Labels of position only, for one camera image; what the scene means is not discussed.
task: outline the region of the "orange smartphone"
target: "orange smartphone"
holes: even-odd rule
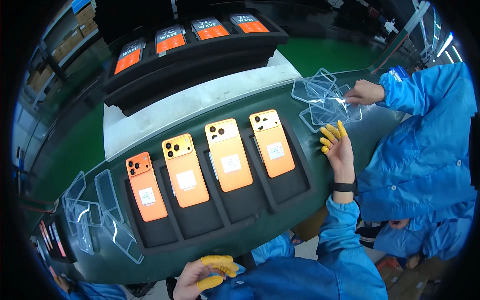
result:
[[[222,191],[251,185],[253,178],[235,119],[208,124],[205,133]]]
[[[163,141],[162,149],[180,207],[207,202],[210,195],[198,164],[192,136],[186,133]]]
[[[165,203],[158,189],[155,172],[148,152],[127,159],[130,184],[137,201],[138,209],[145,222],[168,216]]]
[[[274,178],[295,169],[292,152],[276,110],[252,114],[250,123],[268,176]]]

